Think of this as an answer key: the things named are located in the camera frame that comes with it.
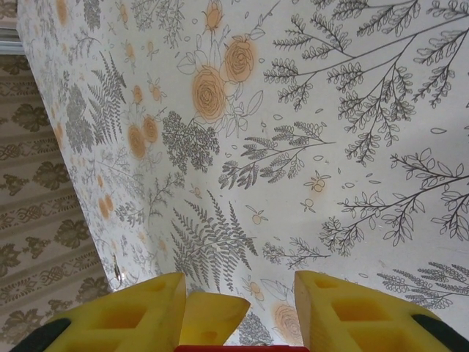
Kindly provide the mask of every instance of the damask wallpaper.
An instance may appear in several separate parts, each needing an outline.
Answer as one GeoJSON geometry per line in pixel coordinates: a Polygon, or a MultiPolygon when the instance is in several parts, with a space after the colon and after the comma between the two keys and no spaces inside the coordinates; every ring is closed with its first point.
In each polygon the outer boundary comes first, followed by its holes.
{"type": "Polygon", "coordinates": [[[108,281],[24,56],[0,56],[0,351],[108,281]]]}
{"type": "Polygon", "coordinates": [[[469,302],[469,2],[23,0],[20,32],[113,289],[244,296],[300,344],[308,268],[469,302]]]}

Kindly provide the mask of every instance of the yellow plastic object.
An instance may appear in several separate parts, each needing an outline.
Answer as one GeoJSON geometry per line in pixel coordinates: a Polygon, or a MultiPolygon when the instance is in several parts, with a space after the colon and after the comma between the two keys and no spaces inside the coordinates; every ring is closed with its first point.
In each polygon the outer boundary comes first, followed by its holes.
{"type": "Polygon", "coordinates": [[[223,345],[249,306],[244,298],[193,292],[185,304],[180,345],[223,345]]]}
{"type": "Polygon", "coordinates": [[[297,271],[295,303],[311,352],[448,352],[411,317],[428,309],[332,276],[297,271]]]}
{"type": "Polygon", "coordinates": [[[166,274],[56,315],[72,323],[46,352],[173,352],[185,295],[184,275],[166,274]]]}

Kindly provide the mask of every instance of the floral wallpaper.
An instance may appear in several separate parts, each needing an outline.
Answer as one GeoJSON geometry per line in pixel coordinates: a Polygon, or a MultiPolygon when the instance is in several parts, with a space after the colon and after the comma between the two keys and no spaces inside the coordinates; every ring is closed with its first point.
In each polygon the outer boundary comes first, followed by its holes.
{"type": "Polygon", "coordinates": [[[0,351],[108,292],[24,56],[0,56],[0,351]]]}
{"type": "Polygon", "coordinates": [[[469,2],[23,0],[18,18],[114,290],[182,271],[250,300],[230,343],[297,345],[306,268],[467,336],[469,2]]]}

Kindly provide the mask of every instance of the red plastic piece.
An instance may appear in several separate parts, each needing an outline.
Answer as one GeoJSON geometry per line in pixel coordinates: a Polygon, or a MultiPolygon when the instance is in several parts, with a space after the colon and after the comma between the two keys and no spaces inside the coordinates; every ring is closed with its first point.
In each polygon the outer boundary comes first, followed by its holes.
{"type": "Polygon", "coordinates": [[[177,346],[174,352],[309,352],[292,346],[177,346]]]}

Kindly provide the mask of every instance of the orange rose print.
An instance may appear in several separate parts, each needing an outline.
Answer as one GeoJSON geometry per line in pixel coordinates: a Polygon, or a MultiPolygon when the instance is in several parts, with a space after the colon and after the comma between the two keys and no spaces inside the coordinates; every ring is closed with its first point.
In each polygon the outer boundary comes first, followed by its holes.
{"type": "Polygon", "coordinates": [[[254,68],[254,55],[248,41],[235,40],[225,53],[226,74],[230,81],[244,82],[254,68]]]}
{"type": "Polygon", "coordinates": [[[150,115],[145,117],[143,130],[145,139],[150,143],[155,143],[158,139],[158,127],[150,115]]]}
{"type": "Polygon", "coordinates": [[[135,86],[133,88],[133,102],[135,104],[140,104],[143,99],[144,97],[143,97],[143,93],[141,92],[140,86],[135,86]]]}
{"type": "Polygon", "coordinates": [[[114,210],[114,204],[112,203],[111,196],[109,194],[107,194],[104,197],[104,200],[106,202],[106,207],[109,209],[109,211],[113,211],[114,210]]]}
{"type": "Polygon", "coordinates": [[[61,25],[67,24],[67,5],[65,0],[56,0],[57,15],[61,25]]]}
{"type": "Polygon", "coordinates": [[[223,10],[220,0],[210,0],[207,6],[207,12],[205,13],[205,18],[207,21],[205,29],[214,32],[220,26],[222,17],[223,10]]]}
{"type": "Polygon", "coordinates": [[[220,73],[204,66],[193,80],[192,99],[196,110],[207,121],[215,121],[224,112],[226,96],[220,73]]]}
{"type": "Polygon", "coordinates": [[[127,9],[125,8],[124,4],[118,4],[116,3],[117,9],[119,10],[120,14],[117,17],[117,20],[119,21],[122,19],[122,22],[124,22],[124,27],[127,28],[127,21],[129,21],[129,16],[127,14],[127,9]]]}
{"type": "Polygon", "coordinates": [[[135,64],[135,52],[133,51],[133,46],[130,43],[125,45],[125,54],[127,55],[128,60],[131,63],[135,64]]]}
{"type": "Polygon", "coordinates": [[[109,210],[104,199],[100,198],[97,203],[100,206],[100,211],[103,218],[106,220],[109,219],[109,210]]]}
{"type": "Polygon", "coordinates": [[[302,345],[300,321],[294,307],[288,304],[279,305],[274,312],[276,327],[274,330],[290,345],[302,345]]]}
{"type": "Polygon", "coordinates": [[[145,139],[143,134],[135,125],[129,127],[128,131],[128,140],[130,145],[130,150],[134,156],[138,159],[142,159],[145,156],[145,139]]]}

